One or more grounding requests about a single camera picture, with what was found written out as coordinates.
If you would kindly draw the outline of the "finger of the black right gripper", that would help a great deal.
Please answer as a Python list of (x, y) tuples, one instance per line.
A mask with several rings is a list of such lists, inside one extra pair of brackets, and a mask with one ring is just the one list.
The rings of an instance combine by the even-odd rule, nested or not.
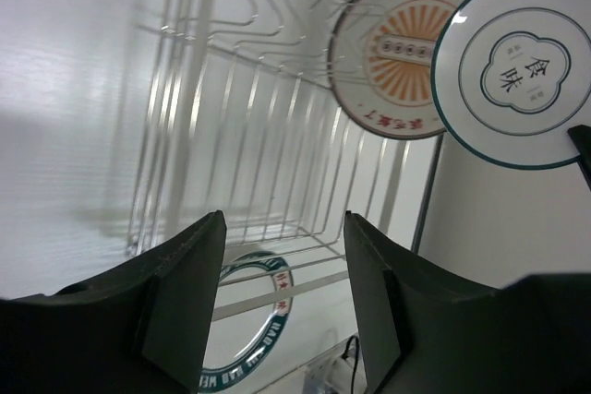
[(578, 151), (577, 163), (588, 186), (591, 186), (591, 127), (576, 125), (567, 134)]

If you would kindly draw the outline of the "white plate with orange sunburst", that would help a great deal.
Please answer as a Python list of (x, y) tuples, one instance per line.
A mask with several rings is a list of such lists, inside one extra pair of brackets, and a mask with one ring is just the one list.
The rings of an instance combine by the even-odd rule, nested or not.
[(347, 116), (396, 140), (437, 136), (430, 69), (440, 34), (464, 0), (348, 0), (332, 30), (328, 80)]

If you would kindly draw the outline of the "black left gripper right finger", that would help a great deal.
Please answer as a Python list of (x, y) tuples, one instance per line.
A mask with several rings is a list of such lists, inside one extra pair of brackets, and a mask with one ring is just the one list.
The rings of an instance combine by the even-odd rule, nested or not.
[(344, 247), (372, 393), (586, 393), (590, 277), (493, 288), (396, 244), (360, 215)]

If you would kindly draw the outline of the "white plate with green rings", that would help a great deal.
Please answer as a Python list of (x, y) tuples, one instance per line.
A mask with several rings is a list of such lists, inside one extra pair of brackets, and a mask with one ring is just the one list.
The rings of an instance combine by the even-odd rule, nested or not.
[(590, 121), (590, 0), (464, 0), (434, 50), (445, 128), (478, 158), (547, 170), (578, 159)]

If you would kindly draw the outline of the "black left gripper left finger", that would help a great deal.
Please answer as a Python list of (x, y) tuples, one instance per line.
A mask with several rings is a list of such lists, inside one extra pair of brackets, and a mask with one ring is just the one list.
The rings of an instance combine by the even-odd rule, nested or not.
[(52, 295), (1, 303), (5, 393), (195, 393), (225, 249), (214, 211)]

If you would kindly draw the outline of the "plate with teal lettered rim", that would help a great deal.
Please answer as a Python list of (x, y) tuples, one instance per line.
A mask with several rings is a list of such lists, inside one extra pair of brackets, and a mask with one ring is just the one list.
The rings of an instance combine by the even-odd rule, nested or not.
[[(264, 250), (236, 256), (222, 267), (215, 305), (237, 303), (291, 288), (287, 261)], [(201, 393), (218, 393), (251, 376), (270, 355), (292, 309), (290, 298), (211, 323), (199, 381)]]

